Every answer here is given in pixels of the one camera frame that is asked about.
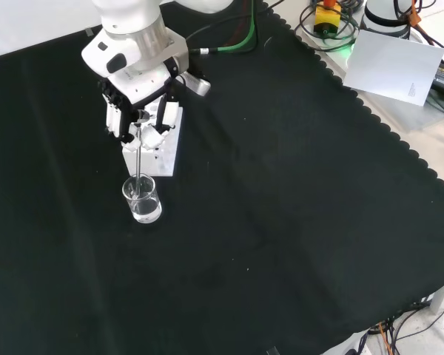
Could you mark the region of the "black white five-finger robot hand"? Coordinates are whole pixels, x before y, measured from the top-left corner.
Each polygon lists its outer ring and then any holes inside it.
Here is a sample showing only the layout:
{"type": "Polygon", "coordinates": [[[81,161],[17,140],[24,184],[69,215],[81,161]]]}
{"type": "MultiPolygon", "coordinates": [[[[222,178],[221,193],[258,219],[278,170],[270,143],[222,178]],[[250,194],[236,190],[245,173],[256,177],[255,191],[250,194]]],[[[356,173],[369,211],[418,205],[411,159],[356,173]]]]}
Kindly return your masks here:
{"type": "Polygon", "coordinates": [[[99,80],[107,103],[107,132],[129,150],[157,149],[174,129],[180,104],[174,91],[177,69],[161,64],[153,70],[129,67],[99,80]]]}

